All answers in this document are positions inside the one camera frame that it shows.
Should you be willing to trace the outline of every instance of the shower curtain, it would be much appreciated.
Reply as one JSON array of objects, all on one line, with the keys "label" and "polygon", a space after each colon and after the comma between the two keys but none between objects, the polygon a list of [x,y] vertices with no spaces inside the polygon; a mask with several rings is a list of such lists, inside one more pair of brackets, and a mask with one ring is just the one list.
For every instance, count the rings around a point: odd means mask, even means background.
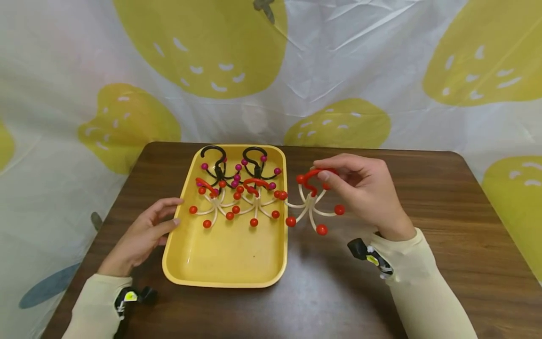
[{"label": "shower curtain", "polygon": [[154,140],[455,151],[542,280],[541,1],[0,8],[2,337],[39,337]]}]

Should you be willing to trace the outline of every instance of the left hand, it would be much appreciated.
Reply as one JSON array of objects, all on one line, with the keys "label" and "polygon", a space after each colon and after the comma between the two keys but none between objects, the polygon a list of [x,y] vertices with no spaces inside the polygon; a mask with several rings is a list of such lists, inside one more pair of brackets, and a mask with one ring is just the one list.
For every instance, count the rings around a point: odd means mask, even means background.
[{"label": "left hand", "polygon": [[129,277],[132,269],[141,265],[158,246],[167,242],[167,233],[179,225],[179,219],[159,223],[175,213],[181,198],[165,198],[155,202],[141,213],[98,269],[98,274],[112,277]]}]

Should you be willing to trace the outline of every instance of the fingernail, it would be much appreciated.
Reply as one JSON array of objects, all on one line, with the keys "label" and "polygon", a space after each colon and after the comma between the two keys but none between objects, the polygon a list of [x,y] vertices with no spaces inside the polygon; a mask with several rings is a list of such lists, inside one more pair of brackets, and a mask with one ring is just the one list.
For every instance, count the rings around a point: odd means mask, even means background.
[{"label": "fingernail", "polygon": [[329,171],[322,171],[318,173],[318,177],[320,178],[320,180],[326,181],[330,177],[330,173]]}]

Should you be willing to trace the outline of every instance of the wrist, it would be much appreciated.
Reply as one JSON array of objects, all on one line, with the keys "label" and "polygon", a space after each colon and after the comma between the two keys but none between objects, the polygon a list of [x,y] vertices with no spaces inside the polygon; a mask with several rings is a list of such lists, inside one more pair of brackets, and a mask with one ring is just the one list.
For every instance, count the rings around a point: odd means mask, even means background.
[{"label": "wrist", "polygon": [[133,265],[130,263],[107,256],[97,273],[108,277],[129,277],[132,274],[132,269]]},{"label": "wrist", "polygon": [[377,226],[382,238],[390,241],[407,241],[416,236],[416,229],[405,212],[386,226]]}]

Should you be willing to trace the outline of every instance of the sleeve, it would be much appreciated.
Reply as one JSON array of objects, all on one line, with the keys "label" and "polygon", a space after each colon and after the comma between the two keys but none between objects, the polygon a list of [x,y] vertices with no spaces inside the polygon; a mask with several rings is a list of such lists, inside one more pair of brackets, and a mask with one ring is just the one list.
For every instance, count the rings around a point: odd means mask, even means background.
[{"label": "sleeve", "polygon": [[115,299],[120,291],[132,285],[132,278],[90,277],[72,310],[72,320],[63,339],[113,338],[120,323]]},{"label": "sleeve", "polygon": [[408,241],[389,241],[373,234],[371,246],[393,269],[385,281],[409,338],[477,338],[420,229]]}]

